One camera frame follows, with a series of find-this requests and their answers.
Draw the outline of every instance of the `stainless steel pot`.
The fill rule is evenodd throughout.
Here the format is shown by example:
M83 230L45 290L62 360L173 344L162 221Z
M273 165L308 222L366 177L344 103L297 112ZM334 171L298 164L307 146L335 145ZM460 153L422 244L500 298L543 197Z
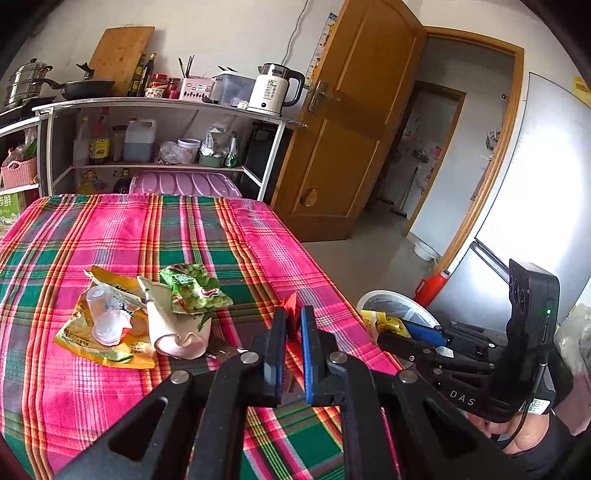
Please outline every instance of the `stainless steel pot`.
M47 72L53 67L37 59L31 61L12 74L9 79L6 100L4 105L13 108L22 105L25 100L39 96L42 83L36 80L43 80Z

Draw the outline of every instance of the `plastic bag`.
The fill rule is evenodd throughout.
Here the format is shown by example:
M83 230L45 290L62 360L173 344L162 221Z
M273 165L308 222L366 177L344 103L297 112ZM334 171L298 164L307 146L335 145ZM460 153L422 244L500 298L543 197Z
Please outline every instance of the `plastic bag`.
M156 157L156 163L164 164L187 164L192 163L191 152L181 147L176 142L164 142L160 145L160 151Z
M204 157L225 157L227 153L224 154L219 145L224 145L225 148L228 147L227 132L235 119L236 115L225 115L219 122L214 123L205 135L199 153Z
M2 166L8 167L10 165L10 162L12 162L14 160L19 161L19 162L25 161L25 153L24 153L24 149L22 148L22 145L19 145L17 148L9 148L8 149L8 156L2 162Z
M579 303L554 335L554 344L574 376L591 372L591 308Z

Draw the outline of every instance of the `white container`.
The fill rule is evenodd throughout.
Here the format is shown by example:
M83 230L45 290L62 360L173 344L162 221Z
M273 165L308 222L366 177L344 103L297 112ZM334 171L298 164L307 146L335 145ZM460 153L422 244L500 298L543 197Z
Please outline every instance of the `white container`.
M414 300L390 290L372 290L357 302L357 311L374 310L401 320L433 328L439 322Z
M417 254L419 258L424 260L425 262L430 262L435 258L439 258L439 254L428 246L426 243L417 240L414 243L414 252Z
M196 138L179 138L177 144L179 147L183 147L191 152L192 162L195 163L197 153L199 153L199 147L201 146L201 140L197 140Z
M74 149L72 153L72 165L74 167L83 167L88 165L88 156L90 152L90 128L88 126L88 115L82 117L82 122L78 127L76 139L74 140Z
M131 162L151 162L154 157L155 140L156 120L130 118L125 132L123 158Z

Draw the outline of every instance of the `soy sauce bottle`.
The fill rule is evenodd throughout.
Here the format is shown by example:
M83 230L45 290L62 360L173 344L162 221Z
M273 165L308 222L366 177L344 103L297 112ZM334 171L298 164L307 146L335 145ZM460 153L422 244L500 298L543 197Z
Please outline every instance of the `soy sauce bottle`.
M113 187L113 193L129 193L129 187L131 185L131 175L128 168L123 169L121 178L117 180Z

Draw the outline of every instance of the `plaid tablecloth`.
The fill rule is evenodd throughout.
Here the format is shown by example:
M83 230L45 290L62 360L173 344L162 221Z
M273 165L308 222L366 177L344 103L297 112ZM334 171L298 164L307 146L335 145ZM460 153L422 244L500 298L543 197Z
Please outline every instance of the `plaid tablecloth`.
M217 313L214 335L237 346L271 324L273 307L294 291L319 327L371 368L396 372L369 342L358 315L278 218L252 200L153 195L64 195L31 205L0 243L0 428L26 470L53 476L72 457L179 368L215 361L159 356L150 370L103 367L52 343L96 264L158 280L177 262L202 262L234 305ZM287 366L301 386L301 345ZM344 478L335 408L303 401L250 408L242 478Z

